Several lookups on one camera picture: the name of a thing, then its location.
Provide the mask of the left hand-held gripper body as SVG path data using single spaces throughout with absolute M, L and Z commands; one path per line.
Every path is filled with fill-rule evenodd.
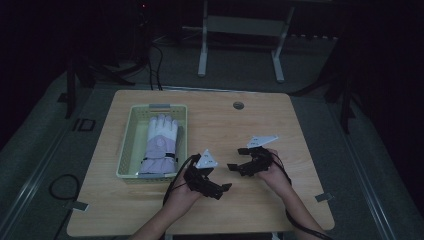
M 223 193 L 219 191 L 219 186 L 212 182 L 208 176 L 203 177 L 200 174 L 202 168 L 213 168 L 218 166 L 218 163 L 213 158 L 212 154 L 206 149 L 202 154 L 192 155 L 188 159 L 187 169 L 184 173 L 184 180 L 192 191 L 197 191 L 205 197 L 219 200 Z

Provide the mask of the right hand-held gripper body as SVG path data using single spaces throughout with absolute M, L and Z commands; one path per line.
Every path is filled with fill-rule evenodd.
M 245 147 L 250 150 L 251 161 L 238 165 L 238 172 L 242 176 L 253 176 L 258 172 L 267 170 L 273 161 L 273 157 L 269 150 L 264 148 L 264 145 L 277 139 L 277 135 L 253 136 Z

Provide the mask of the lilac and white glove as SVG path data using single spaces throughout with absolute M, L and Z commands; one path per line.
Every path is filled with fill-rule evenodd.
M 139 174 L 170 174 L 176 171 L 178 121 L 159 114 L 148 124 L 147 145 Z

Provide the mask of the pale green plastic basket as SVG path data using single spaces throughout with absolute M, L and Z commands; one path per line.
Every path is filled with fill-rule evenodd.
M 152 117 L 169 115 L 178 121 L 176 139 L 176 170 L 179 170 L 187 156 L 187 112 L 181 104 L 144 104 L 134 105 L 130 109 L 125 135 L 121 146 L 116 175 L 128 184 L 170 182 L 176 173 L 162 175 L 139 175 L 142 159 L 145 156 L 148 125 Z

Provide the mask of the person's right hand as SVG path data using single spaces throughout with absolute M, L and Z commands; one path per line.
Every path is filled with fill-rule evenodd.
M 292 189 L 292 186 L 284 173 L 278 152 L 274 149 L 269 149 L 269 152 L 273 157 L 273 162 L 267 170 L 257 173 L 257 176 L 261 178 L 276 194 L 284 195 Z

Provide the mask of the person's left hand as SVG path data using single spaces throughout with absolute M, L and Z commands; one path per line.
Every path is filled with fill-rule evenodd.
M 176 179 L 175 186 L 171 190 L 164 208 L 170 216 L 179 218 L 185 215 L 201 197 L 202 194 L 192 191 L 187 186 L 183 174 L 181 174 Z

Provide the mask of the black floor stand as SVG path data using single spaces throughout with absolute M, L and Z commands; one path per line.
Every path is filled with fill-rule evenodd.
M 310 85 L 290 92 L 290 96 L 300 97 L 324 85 L 328 86 L 324 94 L 326 103 L 336 103 L 341 100 L 340 125 L 345 134 L 349 134 L 349 119 L 353 116 L 350 108 L 353 82 L 354 53 L 349 52 L 351 41 L 346 37 L 339 37 L 331 50 L 316 81 Z

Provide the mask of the white metal stand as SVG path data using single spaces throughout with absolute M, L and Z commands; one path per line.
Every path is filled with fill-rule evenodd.
M 202 0 L 202 27 L 201 27 L 201 49 L 198 62 L 197 75 L 205 77 L 208 61 L 208 33 L 228 33 L 254 36 L 277 37 L 278 44 L 270 52 L 275 78 L 277 83 L 285 81 L 280 55 L 283 50 L 285 40 L 295 7 L 291 6 L 284 20 L 268 20 L 243 18 L 232 16 L 211 15 L 208 10 L 210 0 Z

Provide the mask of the black tripod stand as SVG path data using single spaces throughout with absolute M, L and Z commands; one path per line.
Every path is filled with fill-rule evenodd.
M 92 88 L 96 75 L 130 86 L 124 77 L 151 64 L 152 4 L 149 0 L 84 0 L 87 14 L 72 37 L 67 89 L 61 100 L 66 118 L 76 108 L 76 86 Z

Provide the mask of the black rectangular frame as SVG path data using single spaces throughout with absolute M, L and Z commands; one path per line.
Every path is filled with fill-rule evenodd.
M 74 123 L 72 130 L 79 132 L 90 132 L 94 130 L 95 125 L 96 121 L 94 119 L 78 118 Z

